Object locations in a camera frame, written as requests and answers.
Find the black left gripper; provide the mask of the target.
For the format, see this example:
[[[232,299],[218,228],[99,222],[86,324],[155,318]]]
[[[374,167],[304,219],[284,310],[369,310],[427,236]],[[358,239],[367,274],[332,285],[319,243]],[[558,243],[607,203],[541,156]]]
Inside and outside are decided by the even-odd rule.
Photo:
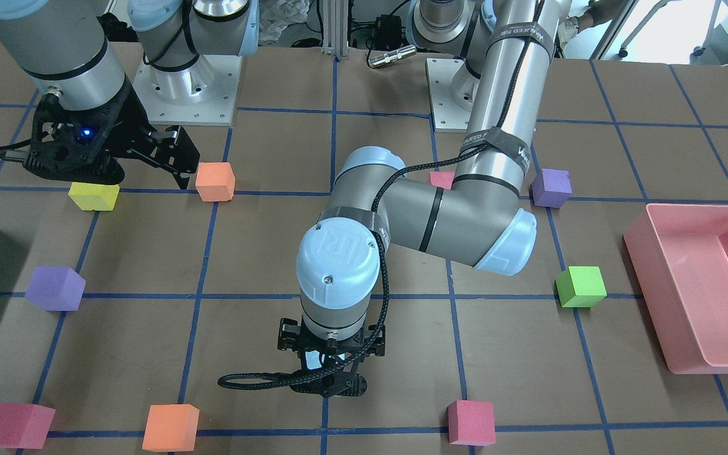
[[[280,373],[278,380],[291,380],[292,391],[323,397],[358,397],[367,391],[367,381],[356,369],[368,355],[385,355],[386,328],[369,325],[346,340],[321,340],[303,324],[281,318],[277,348],[298,354],[301,368]]]

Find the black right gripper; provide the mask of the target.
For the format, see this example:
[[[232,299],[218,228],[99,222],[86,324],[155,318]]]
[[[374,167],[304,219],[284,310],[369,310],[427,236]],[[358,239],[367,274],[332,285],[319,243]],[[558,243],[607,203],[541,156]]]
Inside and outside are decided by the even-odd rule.
[[[170,126],[164,131],[136,136],[121,158],[161,168],[174,177],[180,190],[187,190],[191,176],[197,171],[200,153],[184,126]]]

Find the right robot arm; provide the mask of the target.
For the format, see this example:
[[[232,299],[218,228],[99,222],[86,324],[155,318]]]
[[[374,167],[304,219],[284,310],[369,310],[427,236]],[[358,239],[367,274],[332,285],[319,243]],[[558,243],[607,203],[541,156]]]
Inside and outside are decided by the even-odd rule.
[[[117,185],[122,159],[173,176],[187,189],[200,154],[167,113],[160,131],[147,114],[192,107],[193,122],[229,99],[219,61],[255,53],[257,1],[130,1],[146,82],[131,81],[84,1],[0,1],[0,41],[41,91],[28,140],[0,146],[0,159],[42,179]]]

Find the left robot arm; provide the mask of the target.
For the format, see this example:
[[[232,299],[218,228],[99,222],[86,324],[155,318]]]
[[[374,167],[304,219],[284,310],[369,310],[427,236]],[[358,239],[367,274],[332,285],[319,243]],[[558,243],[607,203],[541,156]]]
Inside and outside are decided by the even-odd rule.
[[[397,244],[503,276],[522,270],[537,238],[518,197],[555,38],[569,1],[414,1],[406,35],[463,58],[476,80],[450,190],[408,178],[390,150],[358,148],[336,176],[326,210],[301,239],[296,274],[301,320],[282,319],[278,348],[301,367],[266,373],[248,389],[288,386],[303,394],[360,396],[363,357],[383,355],[389,301],[386,251]]]

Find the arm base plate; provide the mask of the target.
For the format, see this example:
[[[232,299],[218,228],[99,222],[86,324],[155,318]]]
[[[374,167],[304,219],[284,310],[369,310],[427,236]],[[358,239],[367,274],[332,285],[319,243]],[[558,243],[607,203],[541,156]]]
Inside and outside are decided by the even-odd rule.
[[[427,59],[427,80],[434,127],[441,132],[463,133],[479,86],[462,59]]]
[[[141,64],[133,89],[151,124],[229,127],[242,63],[240,56],[200,56],[193,66],[179,72]]]

